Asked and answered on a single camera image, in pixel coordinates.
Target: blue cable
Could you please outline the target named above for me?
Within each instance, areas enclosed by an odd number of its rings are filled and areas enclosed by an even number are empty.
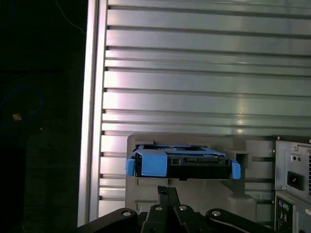
[[[27,121],[27,120],[30,120],[30,119],[33,119],[36,115],[38,115],[41,110],[42,110],[42,106],[43,106],[43,98],[42,96],[37,92],[37,90],[35,90],[34,88],[30,87],[30,86],[21,86],[21,87],[18,87],[16,88],[11,94],[8,94],[6,97],[4,97],[3,101],[0,103],[0,108],[12,97],[14,96],[17,92],[21,91],[21,90],[25,90],[25,89],[28,89],[28,90],[32,90],[33,92],[37,93],[38,96],[39,96],[39,101],[40,101],[40,106],[38,107],[37,111],[35,113],[33,113],[32,115],[28,116],[28,117],[25,117],[25,118],[22,118],[21,120],[19,121],[7,121],[7,122],[4,122],[2,124],[0,124],[0,127],[3,127],[3,126],[8,126],[8,125],[11,125],[11,124],[15,124],[15,123],[19,123],[19,122],[23,122],[23,121]]]
[[[3,23],[0,28],[4,28],[6,25],[10,24],[12,22],[13,16],[14,16],[14,11],[15,11],[15,3],[14,0],[11,0],[11,13],[9,16],[8,21],[6,21],[5,23]]]

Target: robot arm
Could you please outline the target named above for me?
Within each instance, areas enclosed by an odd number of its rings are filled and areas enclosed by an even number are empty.
[[[225,211],[212,209],[205,216],[180,204],[177,190],[158,186],[158,204],[149,212],[122,208],[77,228],[74,233],[273,233],[274,231]]]

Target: aluminum frame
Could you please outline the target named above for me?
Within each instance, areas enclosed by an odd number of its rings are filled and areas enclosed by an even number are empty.
[[[78,222],[98,217],[107,0],[89,0],[80,158]]]

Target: blue drive tray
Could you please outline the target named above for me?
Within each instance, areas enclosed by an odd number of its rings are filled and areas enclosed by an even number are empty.
[[[187,179],[238,180],[241,167],[207,147],[140,145],[126,161],[126,175]]]

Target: ribbed metal panel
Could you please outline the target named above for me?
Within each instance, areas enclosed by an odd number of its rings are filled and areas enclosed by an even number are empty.
[[[132,133],[310,135],[309,1],[108,4],[100,216],[124,205]]]

